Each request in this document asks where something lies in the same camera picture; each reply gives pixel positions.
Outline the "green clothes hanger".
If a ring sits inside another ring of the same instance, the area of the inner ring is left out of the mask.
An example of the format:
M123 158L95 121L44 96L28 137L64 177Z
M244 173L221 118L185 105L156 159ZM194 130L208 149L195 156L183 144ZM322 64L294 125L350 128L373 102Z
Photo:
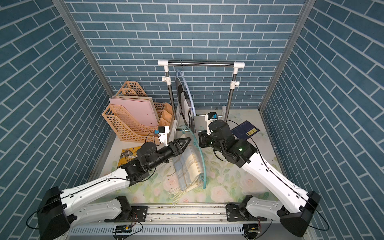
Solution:
M182 129L183 133L185 133L186 131L189 131L192 134L193 139L194 139L194 146L197 147L199 152L200 152L201 162L202 162L202 166L203 166L203 175L201 176L201 179L203 180L203 190L205 190L207 187L208 180L207 180L207 168L206 168L202 148L199 146L199 141L198 141L195 133L188 126L181 125L181 129Z

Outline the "pale plaid scarf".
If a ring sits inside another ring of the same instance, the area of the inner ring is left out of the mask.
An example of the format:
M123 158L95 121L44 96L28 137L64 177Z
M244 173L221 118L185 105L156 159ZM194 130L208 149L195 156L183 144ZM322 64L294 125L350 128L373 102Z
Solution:
M173 158L180 190L189 192L204 185L204 169L200 151L190 144L179 156Z

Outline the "black white checkered scarf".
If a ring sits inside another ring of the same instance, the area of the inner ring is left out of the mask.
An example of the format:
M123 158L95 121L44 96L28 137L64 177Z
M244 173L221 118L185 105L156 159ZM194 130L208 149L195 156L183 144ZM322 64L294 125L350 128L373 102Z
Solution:
M176 89L180 113L186 126L195 134L195 107L184 76L176 77Z

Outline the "light blue clothes hanger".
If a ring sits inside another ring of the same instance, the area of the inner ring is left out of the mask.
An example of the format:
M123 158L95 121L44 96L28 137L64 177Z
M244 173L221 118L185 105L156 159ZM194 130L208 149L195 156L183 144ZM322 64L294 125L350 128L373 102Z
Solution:
M178 69L176 73L176 89L178 103L180 106L180 111L183 117L195 117L196 110L192 98L191 91L189 89L185 74L182 69Z

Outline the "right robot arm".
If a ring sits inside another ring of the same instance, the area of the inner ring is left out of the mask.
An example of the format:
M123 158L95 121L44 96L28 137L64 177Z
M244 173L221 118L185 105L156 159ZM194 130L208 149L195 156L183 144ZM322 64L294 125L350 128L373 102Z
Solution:
M263 159L257 147L236 139L223 120L211 122L208 131L199 133L199 146L221 152L228 162L254 176L278 198L265 201L247 195L237 207L244 220L263 217L279 221L291 234L304 236L321 199L318 193L307 192L288 180Z

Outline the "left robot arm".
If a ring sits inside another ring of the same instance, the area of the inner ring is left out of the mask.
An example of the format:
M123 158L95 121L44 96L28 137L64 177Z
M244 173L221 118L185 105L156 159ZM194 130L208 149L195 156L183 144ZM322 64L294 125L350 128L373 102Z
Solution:
M38 229L42 240L54 240L81 223L134 221L132 207L126 197L94 204L95 200L120 189L149 180L157 166L181 155L191 142L190 137L174 139L158 149L153 142L144 143L137 157L112 173L86 184L46 191L37 210Z

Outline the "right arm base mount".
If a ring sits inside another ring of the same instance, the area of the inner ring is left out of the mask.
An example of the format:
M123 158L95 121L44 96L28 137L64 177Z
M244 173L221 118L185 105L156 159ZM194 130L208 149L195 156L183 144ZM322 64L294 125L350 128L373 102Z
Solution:
M267 221L267 218L264 217L255 217L251 215L246 209L248 201L252 198L252 195L246 195L244 200L236 205L234 203L228 203L226 205L227 221L228 222L249 222L249 221Z

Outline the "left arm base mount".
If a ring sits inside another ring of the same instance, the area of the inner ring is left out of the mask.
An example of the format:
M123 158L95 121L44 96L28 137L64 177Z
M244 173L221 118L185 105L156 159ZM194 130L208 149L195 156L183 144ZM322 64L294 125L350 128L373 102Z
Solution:
M148 206L132 207L125 196L116 197L116 200L120 204L120 212L114 219L105 219L106 223L145 222Z

